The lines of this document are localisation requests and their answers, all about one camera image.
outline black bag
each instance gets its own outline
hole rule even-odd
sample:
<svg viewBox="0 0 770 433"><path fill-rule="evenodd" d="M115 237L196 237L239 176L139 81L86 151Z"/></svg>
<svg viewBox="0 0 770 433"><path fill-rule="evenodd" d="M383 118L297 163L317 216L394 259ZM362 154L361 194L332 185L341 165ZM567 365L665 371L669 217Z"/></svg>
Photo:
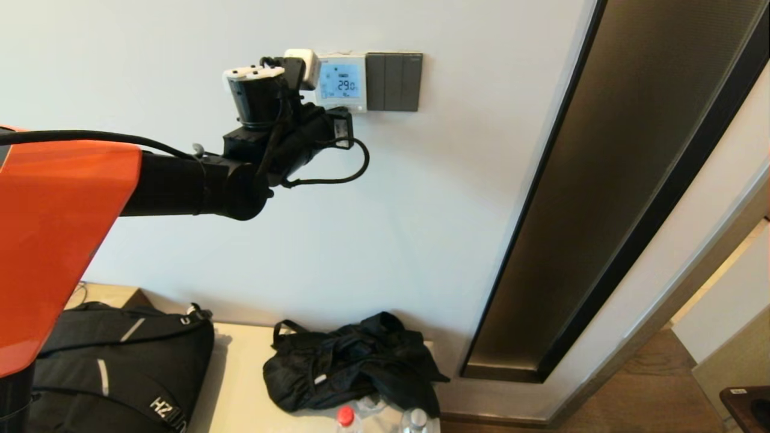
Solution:
<svg viewBox="0 0 770 433"><path fill-rule="evenodd" d="M296 334L280 334L283 325ZM293 412L328 409L379 392L401 408L440 414L432 381L448 382L423 342L389 313L328 334L292 321L276 324L276 354L264 365L270 399Z"/></svg>
<svg viewBox="0 0 770 433"><path fill-rule="evenodd" d="M193 306L62 313L35 362L30 433L183 433L214 345L211 312Z"/></svg>

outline dark metal trim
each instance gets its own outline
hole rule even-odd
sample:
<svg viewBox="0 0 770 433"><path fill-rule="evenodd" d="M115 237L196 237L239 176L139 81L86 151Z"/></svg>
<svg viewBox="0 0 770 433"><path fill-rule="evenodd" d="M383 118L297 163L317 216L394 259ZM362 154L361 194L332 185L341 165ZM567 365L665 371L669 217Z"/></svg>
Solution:
<svg viewBox="0 0 770 433"><path fill-rule="evenodd" d="M500 281L503 277L504 272L504 264L508 262L508 260L511 258L511 251L514 249L514 245L516 243L516 240L518 239L519 233L521 232L521 226L524 223L524 218L527 215L527 211L529 210L530 206L532 205L532 200L534 199L535 191L537 190L537 185L540 183L543 172L545 171L545 166L548 162L548 157L551 154L551 150L554 148L554 144L556 143L556 137L558 136L559 129L561 129L561 124L564 123L564 117L567 115L567 109L570 106L570 102L572 102L572 97L574 96L575 89L578 87L578 82L580 81L580 77L583 73L583 68L585 67L586 61L588 60L588 52L591 51L591 46L594 44L594 38L596 38L596 33L599 29L599 22L601 21L601 17L604 14L604 10L607 7L607 0L597 0L596 7L594 7L593 14L591 15L591 20L588 23L588 30L585 36L585 40L583 41L583 45L580 48L580 53L577 55L577 62L575 64L574 72L572 73L572 77L570 78L570 82L567 85L567 91L564 93L564 101L562 101L561 106L559 107L559 111L556 114L556 119L554 120L554 127L551 129L551 134L548 136L548 141L545 143L545 148L543 149L543 156L540 159L540 162L537 165L537 169L535 170L534 178L532 179L532 186L530 186L529 191L527 192L527 198L524 200L524 205L521 208L521 216L519 216L519 220L516 222L516 227L514 228L514 234L511 237L511 243L508 244L508 249L505 252L505 257L503 257L503 264L500 266L500 270L497 272L497 277L494 280L494 286L492 286L492 291L489 294L489 299L487 300L487 305L484 306L484 312L481 314L481 319L479 320L478 325L476 326L476 333L474 334L474 339L470 343L470 348L468 349L468 353L465 355L465 361L463 363L463 367L460 370L460 376L462 377L469 377L469 374L471 372L468 370L468 362L470 361L470 355L474 351L474 347L476 346L476 341L479 337L479 333L481 332L481 325L484 322L484 318L487 316L487 313L489 312L489 309L492 305L492 300L494 299L494 295L497 292L498 287L500 286ZM482 373L482 370L489 370L489 368L479 368L479 367L473 367L473 377L479 378ZM537 374L537 372L533 371L527 371L525 373L525 376L531 376L532 374ZM496 377L489 377L489 379L496 379L499 378L499 375L494 375ZM528 380L534 381L534 382L542 382L543 378L535 378L535 376L531 376L534 380Z"/></svg>
<svg viewBox="0 0 770 433"><path fill-rule="evenodd" d="M479 425L499 425L507 428L544 429L550 425L546 421L528 418L504 418L489 415L470 415L441 412L441 422L469 425L468 431L476 431Z"/></svg>
<svg viewBox="0 0 770 433"><path fill-rule="evenodd" d="M586 297L569 324L564 327L551 349L543 356L537 369L543 379L556 368L631 269L719 143L768 62L768 55L770 55L768 31L770 27L768 27L768 6L766 5L751 38L747 41L733 70L676 166L669 173L658 194L642 214L607 270L599 278L596 287Z"/></svg>
<svg viewBox="0 0 770 433"><path fill-rule="evenodd" d="M564 101L561 104L554 127L551 130L551 134L548 137L543 157L537 166L535 177L532 182L532 186L527 194L527 199L524 201L524 207L521 211L521 216L517 222L514 234L511 237L511 243L508 246L507 252L500 266L500 271L497 274L497 278L494 282L493 289L490 293L487 305L484 308L484 312L479 321L476 329L476 333L471 342L470 348L465 357L464 365L461 369L460 375L463 377L473 378L486 378L493 380L504 381L527 381L531 382L534 377L537 377L536 382L543 382L551 372L556 368L557 364L564 355L569 351L574 342L582 334L583 330L588 326L591 320L594 318L599 309L604 305L611 293L621 282L622 278L631 269L631 266L641 255L642 251L652 240L652 237L658 232L663 222L668 218L668 215L674 209L675 205L684 195L687 188L689 188L692 180L698 174L698 171L703 167L706 159L711 155L711 152L717 146L719 140L728 128L730 122L735 117L735 114L740 109L741 105L746 99L746 96L751 91L752 87L756 83L758 77L762 73L765 65L770 58L770 42L768 42L768 33L770 32L770 18L768 18L768 6L765 6L765 10L762 13L762 17L759 19L755 29L747 41L743 52L738 57L733 66L733 70L725 80L722 89L717 95L715 101L711 104L708 113L704 117L698 130L695 132L691 142L682 153L680 160L677 162L674 169L668 174L663 186L658 191L658 194L651 201L649 207L644 211L641 219L633 229L625 243L621 246L615 258L609 264L607 270L602 274L595 288L586 297L577 313L571 318L567 326L564 327L561 334L557 337L551 346L551 349L545 354L540 364L537 367L537 372L533 374L532 370L521 370L514 368L489 368L483 366L468 365L470 356L473 353L476 345L481 325L484 322L484 318L490 309L491 302L494 299L494 295L500 285L501 278L504 271L504 265L510 259L511 251L516 243L518 235L521 231L522 223L527 215L534 193L537 190L537 186L541 180L544 172L544 168L547 164L548 157L553 149L554 142L558 135L561 125L564 121L564 117L569 107L572 97L574 95L577 83L580 80L583 68L585 66L588 53L591 50L594 37L598 29L601 16L604 12L604 8L607 5L606 0L598 0L594 14L591 18L591 23L588 27L588 33L586 39L581 48L580 55L578 57L575 71L571 78L570 84L567 88L567 92L564 96Z"/></svg>

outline red bottle cap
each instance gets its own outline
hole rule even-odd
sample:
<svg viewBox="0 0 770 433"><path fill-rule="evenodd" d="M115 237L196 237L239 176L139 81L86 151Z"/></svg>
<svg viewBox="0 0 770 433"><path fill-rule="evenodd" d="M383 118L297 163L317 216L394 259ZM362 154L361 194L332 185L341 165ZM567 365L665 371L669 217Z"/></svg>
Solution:
<svg viewBox="0 0 770 433"><path fill-rule="evenodd" d="M353 408L350 406L343 406L337 412L337 422L339 422L343 427L350 427L355 417L356 414L353 412Z"/></svg>

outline wooden floor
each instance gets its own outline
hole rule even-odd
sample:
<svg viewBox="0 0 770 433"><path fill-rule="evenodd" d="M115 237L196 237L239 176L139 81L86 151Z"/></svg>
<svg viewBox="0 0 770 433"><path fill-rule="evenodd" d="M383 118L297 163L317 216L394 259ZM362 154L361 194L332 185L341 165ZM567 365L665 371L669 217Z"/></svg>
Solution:
<svg viewBox="0 0 770 433"><path fill-rule="evenodd" d="M690 354L671 330L658 332L557 430L441 422L442 433L721 433Z"/></svg>

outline beige tabletop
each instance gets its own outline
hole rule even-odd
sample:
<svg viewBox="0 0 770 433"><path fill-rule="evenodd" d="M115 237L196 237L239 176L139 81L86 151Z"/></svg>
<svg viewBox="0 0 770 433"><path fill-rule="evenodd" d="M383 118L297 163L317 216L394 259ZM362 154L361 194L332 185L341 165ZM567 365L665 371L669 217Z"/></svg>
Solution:
<svg viewBox="0 0 770 433"><path fill-rule="evenodd" d="M215 323L214 328L214 352L187 433L336 431L335 408L287 414L268 397L262 366L275 354L271 327ZM397 433L401 411L386 406L362 419L366 433ZM440 433L439 420L432 422Z"/></svg>

